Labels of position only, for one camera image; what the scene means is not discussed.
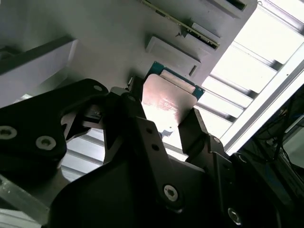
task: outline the metal slat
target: metal slat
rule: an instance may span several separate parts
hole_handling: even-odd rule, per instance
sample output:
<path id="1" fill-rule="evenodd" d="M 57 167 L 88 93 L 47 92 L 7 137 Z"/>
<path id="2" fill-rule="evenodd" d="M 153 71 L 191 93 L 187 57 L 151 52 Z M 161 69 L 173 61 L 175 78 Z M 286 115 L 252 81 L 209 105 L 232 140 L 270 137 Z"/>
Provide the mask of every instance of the metal slat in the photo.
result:
<path id="1" fill-rule="evenodd" d="M 221 138 L 228 154 L 238 151 L 273 113 L 304 84 L 303 56 L 304 43 Z"/>
<path id="2" fill-rule="evenodd" d="M 256 59 L 257 61 L 261 62 L 262 64 L 274 69 L 275 71 L 278 71 L 283 65 L 282 63 L 280 63 L 274 59 L 270 59 L 270 60 L 265 59 L 235 41 L 231 45 L 234 46 L 235 48 L 237 48 L 238 50 L 250 55 L 252 58 Z"/>
<path id="3" fill-rule="evenodd" d="M 279 20 L 281 23 L 288 26 L 293 31 L 304 35 L 304 23 L 293 17 L 274 3 L 269 0 L 260 0 L 258 4 L 258 8 L 265 11 L 272 17 Z"/>

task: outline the cable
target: cable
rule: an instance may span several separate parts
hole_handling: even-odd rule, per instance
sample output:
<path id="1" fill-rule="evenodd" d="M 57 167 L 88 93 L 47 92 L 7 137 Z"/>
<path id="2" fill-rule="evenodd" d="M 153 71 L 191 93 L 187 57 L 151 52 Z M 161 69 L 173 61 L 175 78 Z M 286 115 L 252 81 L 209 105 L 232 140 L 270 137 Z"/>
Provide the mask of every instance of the cable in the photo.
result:
<path id="1" fill-rule="evenodd" d="M 274 154 L 274 157 L 273 157 L 274 161 L 278 158 L 280 148 L 282 147 L 282 142 L 283 142 L 283 138 L 284 138 L 284 135 L 285 135 L 285 130 L 288 127 L 289 116 L 290 116 L 290 112 L 291 112 L 293 103 L 294 103 L 294 96 L 292 96 L 290 98 L 290 102 L 288 104 L 287 113 L 286 113 L 286 116 L 284 117 L 284 122 L 283 122 L 282 128 L 281 128 L 281 135 L 278 137 L 278 140 L 277 140 L 277 146 L 276 146 L 275 154 Z"/>
<path id="2" fill-rule="evenodd" d="M 295 175 L 300 179 L 300 181 L 304 184 L 304 180 L 302 179 L 302 177 L 297 173 L 297 171 L 294 170 L 293 164 L 292 164 L 292 162 L 289 159 L 288 153 L 286 152 L 286 150 L 284 149 L 283 146 L 281 146 L 281 148 L 282 148 L 282 151 L 283 151 L 285 157 L 287 158 L 287 160 L 288 160 L 288 162 L 290 164 L 291 169 L 293 170 L 293 172 L 295 173 Z"/>

